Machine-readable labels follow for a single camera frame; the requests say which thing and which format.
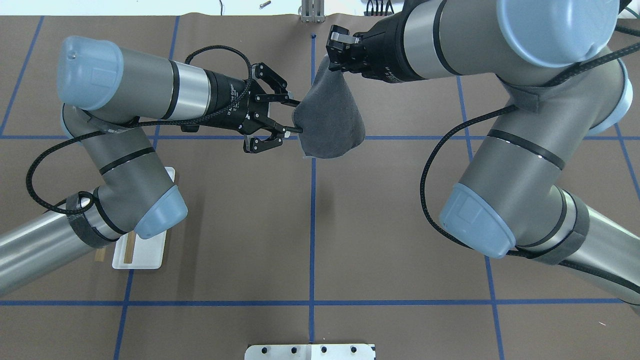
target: metal bracket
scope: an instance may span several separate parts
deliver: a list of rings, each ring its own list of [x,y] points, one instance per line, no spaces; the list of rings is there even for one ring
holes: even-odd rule
[[[324,22],[324,0],[302,0],[300,20],[302,22]]]
[[[244,360],[375,360],[373,344],[252,345]]]

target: robotic arm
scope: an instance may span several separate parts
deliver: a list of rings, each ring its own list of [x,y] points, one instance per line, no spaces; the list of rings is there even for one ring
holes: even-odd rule
[[[268,116],[271,102],[299,104],[286,81],[266,64],[251,65],[242,57],[250,66],[246,81],[108,41],[67,38],[58,64],[62,126],[70,137],[82,136],[105,184],[73,194],[58,208],[0,235],[0,295],[132,230],[146,239],[186,217],[182,195],[139,126],[140,117],[166,119],[163,123],[180,124],[187,132],[201,125],[233,129],[245,135],[249,153],[272,149],[290,133],[300,133]],[[257,79],[274,94],[267,94]],[[253,137],[260,129],[271,136]]]
[[[564,265],[640,315],[640,239],[555,185],[582,139],[629,109],[622,61],[574,76],[576,63],[611,53],[618,6],[410,1],[363,33],[332,26],[326,47],[330,69],[387,83],[498,75],[515,111],[496,120],[454,186],[442,227],[493,258],[516,247],[521,256]]]

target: silver metal tube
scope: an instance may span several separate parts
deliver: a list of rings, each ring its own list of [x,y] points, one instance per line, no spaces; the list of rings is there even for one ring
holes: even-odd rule
[[[0,235],[0,296],[93,250],[52,211]]]

